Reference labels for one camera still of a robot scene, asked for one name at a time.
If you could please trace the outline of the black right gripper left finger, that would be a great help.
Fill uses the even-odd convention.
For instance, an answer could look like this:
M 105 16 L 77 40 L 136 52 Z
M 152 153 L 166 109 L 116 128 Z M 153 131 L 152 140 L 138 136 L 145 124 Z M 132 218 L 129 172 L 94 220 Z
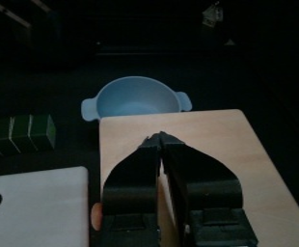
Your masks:
M 116 164 L 101 190 L 100 247 L 160 247 L 160 137 L 146 137 Z

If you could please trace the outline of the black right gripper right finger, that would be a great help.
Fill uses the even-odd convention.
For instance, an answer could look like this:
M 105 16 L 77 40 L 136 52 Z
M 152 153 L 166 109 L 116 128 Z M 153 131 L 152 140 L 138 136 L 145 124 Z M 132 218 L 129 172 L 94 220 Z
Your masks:
M 172 135 L 160 142 L 180 247 L 256 247 L 234 173 Z

